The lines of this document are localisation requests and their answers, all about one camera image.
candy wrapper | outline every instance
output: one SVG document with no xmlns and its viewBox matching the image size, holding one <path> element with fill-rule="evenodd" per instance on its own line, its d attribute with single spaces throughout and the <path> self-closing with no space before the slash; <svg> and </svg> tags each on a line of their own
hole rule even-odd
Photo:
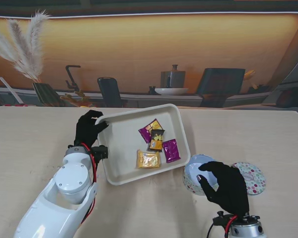
<svg viewBox="0 0 298 238">
<path fill-rule="evenodd" d="M 140 135 L 144 138 L 146 143 L 149 143 L 151 140 L 151 131 L 154 129 L 162 130 L 161 125 L 154 119 L 150 124 L 146 125 L 144 128 L 139 129 Z"/>
<path fill-rule="evenodd" d="M 163 142 L 162 146 L 167 163 L 181 159 L 179 155 L 177 141 L 175 139 Z"/>
<path fill-rule="evenodd" d="M 163 133 L 164 130 L 151 131 L 151 141 L 148 144 L 148 150 L 160 152 L 162 151 Z"/>
<path fill-rule="evenodd" d="M 138 168 L 158 168 L 160 167 L 159 152 L 143 152 L 137 151 L 137 167 Z"/>
</svg>

white tray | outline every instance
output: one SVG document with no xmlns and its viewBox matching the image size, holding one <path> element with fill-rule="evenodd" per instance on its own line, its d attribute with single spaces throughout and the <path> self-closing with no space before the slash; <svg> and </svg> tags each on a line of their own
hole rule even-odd
<svg viewBox="0 0 298 238">
<path fill-rule="evenodd" d="M 177 140 L 181 159 L 167 164 L 162 151 L 159 168 L 138 169 L 137 150 L 146 151 L 148 147 L 138 130 L 154 119 L 157 119 L 165 130 L 164 141 Z M 107 180 L 113 185 L 172 170 L 186 165 L 190 160 L 190 150 L 180 112 L 173 104 L 105 115 L 97 119 L 96 124 L 102 121 L 107 121 L 109 126 L 99 133 L 98 143 L 108 147 L 108 159 L 103 160 L 103 165 Z"/>
</svg>

tray rim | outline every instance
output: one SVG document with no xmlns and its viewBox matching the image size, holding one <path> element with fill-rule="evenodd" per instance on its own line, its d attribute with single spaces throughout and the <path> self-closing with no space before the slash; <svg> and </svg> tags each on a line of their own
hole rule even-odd
<svg viewBox="0 0 298 238">
<path fill-rule="evenodd" d="M 154 106 L 154 107 L 148 107 L 148 108 L 141 108 L 141 109 L 130 110 L 130 111 L 122 112 L 122 113 L 114 113 L 114 114 L 109 114 L 109 115 L 103 115 L 103 116 L 99 117 L 96 120 L 96 123 L 95 124 L 99 124 L 100 122 L 104 121 L 106 118 L 114 118 L 114 117 L 124 116 L 124 115 L 128 115 L 128 114 L 141 113 L 141 112 L 152 111 L 152 110 L 156 110 L 156 109 L 160 109 L 160 108 L 168 108 L 168 107 L 172 107 L 172 108 L 175 108 L 176 109 L 178 118 L 180 120 L 180 127 L 181 127 L 180 129 L 182 130 L 182 133 L 184 135 L 184 145 L 185 145 L 186 150 L 188 152 L 188 158 L 185 161 L 183 161 L 183 163 L 181 163 L 181 164 L 173 165 L 173 166 L 170 166 L 170 167 L 161 169 L 161 170 L 156 170 L 156 171 L 153 171 L 153 172 L 148 173 L 148 174 L 136 176 L 136 177 L 129 178 L 129 179 L 126 179 L 124 181 L 119 181 L 119 182 L 114 182 L 114 181 L 112 181 L 108 177 L 108 175 L 107 175 L 108 174 L 107 168 L 106 168 L 104 162 L 102 161 L 102 164 L 103 164 L 103 167 L 104 167 L 104 171 L 105 171 L 106 179 L 107 179 L 107 181 L 110 184 L 112 184 L 112 185 L 122 185 L 122 184 L 125 184 L 125 183 L 128 183 L 128 182 L 132 182 L 132 181 L 135 181 L 135 180 L 143 179 L 143 178 L 149 177 L 151 175 L 156 175 L 156 174 L 159 174 L 159 173 L 162 173 L 162 172 L 166 172 L 166 171 L 169 171 L 169 170 L 173 170 L 173 169 L 176 169 L 176 168 L 185 166 L 190 161 L 191 152 L 190 152 L 188 140 L 187 140 L 187 137 L 186 137 L 186 134 L 185 134 L 185 130 L 184 130 L 184 126 L 183 126 L 181 114 L 180 114 L 179 109 L 174 104 L 163 104 L 163 105 L 158 105 L 158 106 Z"/>
</svg>

wire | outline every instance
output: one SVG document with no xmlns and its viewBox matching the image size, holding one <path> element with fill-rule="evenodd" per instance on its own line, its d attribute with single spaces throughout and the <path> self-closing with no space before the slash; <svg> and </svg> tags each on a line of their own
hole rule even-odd
<svg viewBox="0 0 298 238">
<path fill-rule="evenodd" d="M 225 226 L 225 235 L 224 235 L 225 238 L 228 237 L 228 230 L 229 230 L 229 228 L 230 228 L 232 222 L 233 222 L 236 218 L 237 218 L 237 215 L 234 215 L 234 216 L 230 219 L 230 221 L 227 223 L 227 225 Z"/>
<path fill-rule="evenodd" d="M 91 153 L 90 148 L 85 144 L 85 143 L 81 143 L 82 146 L 84 146 L 84 148 L 89 152 L 89 156 L 90 156 L 90 160 L 93 166 L 93 182 L 96 182 L 97 180 L 97 174 L 96 174 L 96 163 L 95 163 L 95 159 L 93 154 Z"/>
<path fill-rule="evenodd" d="M 95 163 L 94 156 L 93 156 L 93 154 L 92 154 L 90 148 L 89 148 L 85 143 L 81 143 L 81 145 L 85 148 L 85 150 L 86 150 L 87 152 L 89 152 L 89 156 L 90 156 L 90 160 L 91 160 L 92 168 L 93 168 L 93 169 L 92 169 L 92 170 L 93 170 L 93 182 L 96 182 L 96 180 L 97 180 L 97 173 L 96 173 L 97 168 L 96 168 L 96 163 Z M 93 209 L 94 209 L 94 206 L 95 206 L 95 198 L 94 198 L 94 200 L 93 200 L 93 202 L 92 202 L 90 208 L 88 209 L 87 213 L 85 214 L 85 216 L 84 216 L 84 218 L 83 218 L 81 224 L 82 224 L 82 223 L 87 219 L 87 217 L 91 214 L 91 212 L 92 212 Z"/>
<path fill-rule="evenodd" d="M 213 226 L 214 226 L 214 223 L 212 223 L 212 225 L 211 225 L 210 228 L 209 228 L 209 231 L 208 231 L 208 234 L 207 234 L 207 238 L 209 238 L 209 236 L 210 236 L 210 232 L 211 232 Z"/>
</svg>

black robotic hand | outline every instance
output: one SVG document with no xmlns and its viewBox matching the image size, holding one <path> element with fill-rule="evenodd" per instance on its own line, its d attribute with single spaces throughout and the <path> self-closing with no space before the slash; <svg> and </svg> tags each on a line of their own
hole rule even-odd
<svg viewBox="0 0 298 238">
<path fill-rule="evenodd" d="M 229 213 L 238 217 L 249 212 L 246 184 L 239 169 L 222 162 L 208 162 L 199 167 L 201 171 L 210 171 L 218 180 L 217 191 L 209 185 L 207 179 L 198 175 L 198 181 L 210 202 L 214 202 Z"/>
<path fill-rule="evenodd" d="M 102 112 L 89 110 L 85 115 L 79 118 L 76 124 L 74 146 L 85 143 L 89 148 L 92 147 L 97 140 L 98 134 L 108 127 L 108 124 L 105 121 L 95 125 L 95 118 L 101 117 L 102 115 Z"/>
</svg>

